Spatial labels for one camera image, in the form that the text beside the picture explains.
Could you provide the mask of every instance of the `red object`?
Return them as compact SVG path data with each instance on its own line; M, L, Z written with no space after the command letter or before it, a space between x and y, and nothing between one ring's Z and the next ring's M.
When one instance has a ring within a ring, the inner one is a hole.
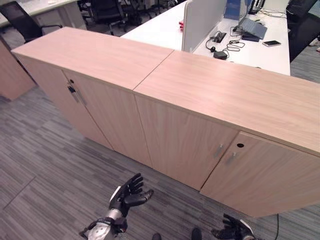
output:
M179 21L179 25L180 25L180 31L182 32L184 30L184 21L183 20Z

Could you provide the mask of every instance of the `wooden side panel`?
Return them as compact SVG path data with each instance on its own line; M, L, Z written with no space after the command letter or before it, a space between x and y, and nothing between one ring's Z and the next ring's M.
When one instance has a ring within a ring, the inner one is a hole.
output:
M0 95L14 100L35 86L0 39Z
M299 209L320 202L320 158L240 132L200 193L253 217Z
M67 78L61 69L25 57L19 57L19 59L34 80L80 133L112 149L86 107L80 102L76 102L69 92Z
M153 168L200 190L237 131L143 96L135 97Z
M151 167L147 143L132 92L101 80L64 71L86 101L86 108L113 149Z

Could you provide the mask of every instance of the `shoe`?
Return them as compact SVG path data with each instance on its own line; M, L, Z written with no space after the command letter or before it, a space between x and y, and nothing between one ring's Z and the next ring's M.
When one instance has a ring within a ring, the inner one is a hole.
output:
M162 238L161 238L161 235L159 234L159 233L155 233L155 234L153 234L153 236L152 236L152 240L161 240Z
M191 240L202 240L202 234L199 228L195 227L192 230Z
M310 42L309 46L319 46L320 41L316 38L312 42Z

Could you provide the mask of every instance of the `black shoe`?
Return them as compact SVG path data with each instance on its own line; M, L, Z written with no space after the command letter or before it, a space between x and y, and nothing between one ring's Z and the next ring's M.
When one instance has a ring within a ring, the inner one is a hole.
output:
M191 240L202 240L202 234L200 228L195 227L192 230Z
M153 234L152 240L161 240L161 235L159 233Z

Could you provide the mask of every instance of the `cabinet top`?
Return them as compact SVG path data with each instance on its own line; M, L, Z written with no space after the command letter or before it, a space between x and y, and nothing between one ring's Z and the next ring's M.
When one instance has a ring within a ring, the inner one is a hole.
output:
M174 51L134 91L320 156L320 84Z
M133 90L172 51L116 36L64 27L12 52Z

